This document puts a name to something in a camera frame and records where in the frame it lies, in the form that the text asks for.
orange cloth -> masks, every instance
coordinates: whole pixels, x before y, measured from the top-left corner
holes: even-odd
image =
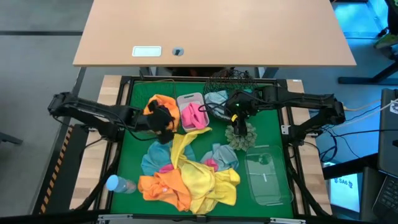
[[[161,200],[174,205],[180,212],[188,211],[191,206],[190,193],[178,169],[164,174],[156,172],[154,176],[140,176],[138,190],[144,200]]]
[[[169,109],[170,114],[172,115],[174,119],[174,129],[173,131],[177,131],[178,129],[178,123],[180,122],[180,110],[177,106],[177,103],[175,102],[175,99],[169,97],[169,96],[164,96],[164,95],[158,95],[155,94],[151,99],[149,99],[148,104],[152,102],[153,100],[156,100],[159,106],[165,106],[167,109]],[[144,115],[152,114],[151,111],[149,111],[148,104],[144,109]],[[173,128],[173,123],[170,122],[169,126],[167,129],[172,129]]]

green scrubber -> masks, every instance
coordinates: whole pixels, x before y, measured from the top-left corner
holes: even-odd
[[[234,134],[234,129],[231,125],[226,127],[225,136],[229,142],[229,146],[233,149],[247,151],[250,147],[255,146],[257,138],[256,128],[247,122],[246,127],[248,129],[247,136],[238,136]]]

wooden plank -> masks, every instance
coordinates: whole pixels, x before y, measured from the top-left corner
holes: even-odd
[[[162,53],[132,57],[134,46]],[[95,0],[73,64],[356,65],[329,0]]]
[[[291,92],[304,92],[304,87],[301,80],[287,80],[287,86],[288,90]],[[284,123],[288,124],[289,121],[287,119],[286,110],[283,109],[282,112],[284,117]],[[308,109],[292,108],[292,113],[294,124],[302,124],[303,122],[310,119],[310,113],[308,112]],[[306,137],[305,141],[317,145],[314,138]],[[304,144],[303,146],[298,147],[298,149],[300,150],[305,185],[307,186],[308,190],[311,192],[315,200],[324,209],[324,211],[332,214],[325,180],[323,179],[322,165],[319,160],[317,149],[308,144]],[[295,193],[297,197],[298,212],[300,214],[304,214],[301,192],[296,184]],[[312,215],[315,215],[315,212],[312,209],[311,213]]]
[[[114,105],[118,97],[121,76],[106,75],[99,91],[98,103]],[[101,136],[97,131],[88,135],[87,144],[99,139]],[[77,177],[75,190],[73,191],[70,209],[79,206],[100,179],[101,166],[104,161],[106,141],[100,141],[88,147],[81,160],[80,170]]]

water bottle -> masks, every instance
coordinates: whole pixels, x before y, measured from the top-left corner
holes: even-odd
[[[136,191],[137,185],[131,180],[111,175],[106,181],[106,188],[117,193],[131,194]]]

floor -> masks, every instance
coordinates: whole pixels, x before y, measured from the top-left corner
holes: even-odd
[[[92,1],[3,0],[0,30],[83,30]],[[371,77],[391,64],[372,47],[373,37],[386,26],[387,7],[383,0],[371,0],[369,4],[333,3],[333,8],[358,66],[281,68],[276,78],[301,79],[307,93],[335,93],[348,108],[358,108],[380,99],[386,86],[339,85],[337,77]],[[78,72],[72,61],[79,39],[0,36],[0,131],[24,140],[21,146],[0,145],[0,216],[30,212],[59,127],[46,108],[54,93],[72,89]],[[137,68],[89,68],[80,96],[96,100],[105,74],[137,72]],[[346,116],[359,113],[347,112]],[[336,132],[378,126],[379,116],[374,115]],[[376,152],[377,139],[377,133],[347,137],[358,156]],[[333,141],[325,134],[317,144],[324,151]],[[343,141],[338,141],[338,147],[334,162],[355,158]]]

